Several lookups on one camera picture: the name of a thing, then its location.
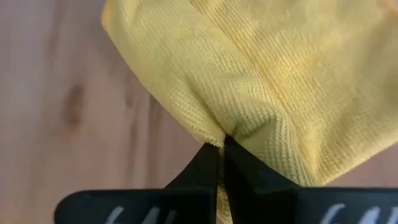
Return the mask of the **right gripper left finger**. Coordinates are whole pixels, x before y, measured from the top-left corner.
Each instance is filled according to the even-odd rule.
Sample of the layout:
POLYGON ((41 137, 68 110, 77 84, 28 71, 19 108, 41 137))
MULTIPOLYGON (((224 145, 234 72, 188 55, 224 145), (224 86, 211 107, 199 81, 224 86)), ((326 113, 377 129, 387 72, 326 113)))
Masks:
POLYGON ((54 224, 215 224, 218 164, 218 149, 204 144, 165 188, 75 192, 54 224))

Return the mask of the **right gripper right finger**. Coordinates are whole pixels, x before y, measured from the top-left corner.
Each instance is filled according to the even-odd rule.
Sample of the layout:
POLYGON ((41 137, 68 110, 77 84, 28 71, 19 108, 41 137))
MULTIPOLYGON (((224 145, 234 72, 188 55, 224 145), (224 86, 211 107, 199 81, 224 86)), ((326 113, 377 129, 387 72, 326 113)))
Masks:
POLYGON ((233 138, 224 146, 234 224, 398 224, 398 189, 302 187, 233 138))

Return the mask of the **yellow microfiber towel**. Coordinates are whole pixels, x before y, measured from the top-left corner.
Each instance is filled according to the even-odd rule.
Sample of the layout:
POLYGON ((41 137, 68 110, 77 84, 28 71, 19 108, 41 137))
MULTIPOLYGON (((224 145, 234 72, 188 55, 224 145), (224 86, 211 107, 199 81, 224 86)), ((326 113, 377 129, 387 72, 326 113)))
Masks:
POLYGON ((106 0, 101 23, 196 139, 299 185, 398 142, 398 0, 106 0))

